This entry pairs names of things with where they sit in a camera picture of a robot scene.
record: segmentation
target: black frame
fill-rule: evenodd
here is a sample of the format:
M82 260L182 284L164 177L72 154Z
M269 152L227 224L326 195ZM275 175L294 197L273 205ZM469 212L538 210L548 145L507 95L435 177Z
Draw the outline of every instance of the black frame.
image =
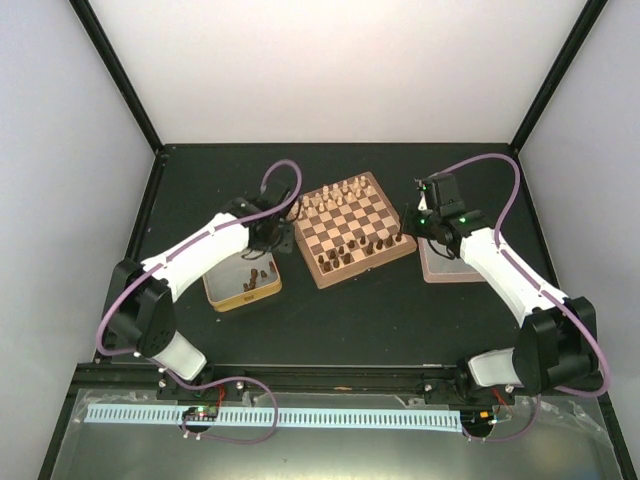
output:
M102 29L102 26L90 5L90 1L69 0L69 2L73 6L78 18L82 22L87 34L105 63L105 66L107 67L116 86L145 135L149 146L156 155L126 250L127 257L136 259L140 252L140 246L146 229L146 224L149 220L151 209L157 195L158 186L160 185L164 167L166 165L167 155L164 154L165 145L155 131L150 118L133 88L133 85L129 81L124 67L120 63L111 43ZM516 161L518 161L518 163L518 153L535 128L538 120L544 112L544 109L553 96L553 93L562 81L562 78L569 69L573 59L580 50L580 47L587 38L591 28L595 24L606 3L607 0L586 1L580 16L576 20L575 25L556 57L553 66L547 74L538 94L529 107L525 118L510 144L512 156ZM537 234L544 246L543 253L545 260L549 267L549 271L553 275L552 282L557 286L557 277L555 276L549 252L546 248L546 243L544 242L540 223L535 215L535 209L533 208L531 195L526 181L523 182L522 188L525 193L528 206L533 212ZM276 391L335 391L333 390L334 387L337 384L340 384L350 385L353 389L352 392L354 393L366 390L369 393L378 392L413 395L417 393L416 386L419 387L424 376L434 378L438 376L447 376L449 374L446 369L442 368L266 369L247 367L247 370L249 371L247 373L267 381L270 385L275 387L274 390ZM99 356L95 357L94 363L79 364L64 400L62 411L56 424L54 434L49 444L38 478L50 478L53 472L56 457L60 450L60 446L66 432L67 423L79 390L90 388L155 390L158 388L158 381L160 378L161 376L156 368L151 365L113 365L110 364L107 359L101 359ZM636 478L629 452L626 448L615 411L611 405L608 395L601 397L599 402L608 427L609 436L614 445L616 458L624 478Z

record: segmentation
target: light blue ruler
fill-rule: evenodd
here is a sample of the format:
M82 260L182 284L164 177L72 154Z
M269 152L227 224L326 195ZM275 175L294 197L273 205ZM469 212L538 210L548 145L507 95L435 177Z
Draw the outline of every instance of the light blue ruler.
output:
M180 425L189 407L175 405L89 405L86 423ZM222 407L215 421L193 420L187 425L269 427L272 408ZM278 427L369 428L379 430L435 430L461 432L460 412L442 410L370 410L334 408L280 408Z

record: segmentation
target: wooden chessboard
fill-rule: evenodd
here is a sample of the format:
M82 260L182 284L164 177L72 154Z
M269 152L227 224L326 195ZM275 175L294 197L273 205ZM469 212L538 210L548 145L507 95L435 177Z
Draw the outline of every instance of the wooden chessboard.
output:
M309 192L294 207L296 242L318 288L416 250L370 172Z

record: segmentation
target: white enclosure wall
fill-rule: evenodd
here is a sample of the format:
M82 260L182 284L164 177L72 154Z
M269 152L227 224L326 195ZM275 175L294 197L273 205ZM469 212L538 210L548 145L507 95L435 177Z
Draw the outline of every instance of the white enclosure wall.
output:
M640 462L640 2L609 2L521 158L562 286L596 305Z
M153 155L65 1L0 4L0 478L36 478Z
M585 0L92 0L165 143L509 142Z

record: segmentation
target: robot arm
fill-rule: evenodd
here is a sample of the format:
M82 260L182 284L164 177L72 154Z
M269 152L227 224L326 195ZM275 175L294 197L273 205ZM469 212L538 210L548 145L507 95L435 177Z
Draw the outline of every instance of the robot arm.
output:
M546 282L502 237L496 238L481 212L468 212L452 174L438 174L418 184L421 200L407 213L405 231L436 240L475 268L520 326L514 348L458 362L459 393L465 396L477 389L510 384L537 394L595 372L598 362L593 350L547 295L576 314L592 334L593 306L584 298L568 298Z
M124 259L116 265L106 300L116 309L111 317L105 314L102 331L108 323L135 356L170 368L185 380L195 379L208 362L177 330L173 304L196 279L231 255L247 248L291 252L293 227L286 216L301 178L297 166L294 170L298 185L293 193L271 182L257 198L231 201L211 222L166 252L142 263ZM126 294L135 282L140 285Z

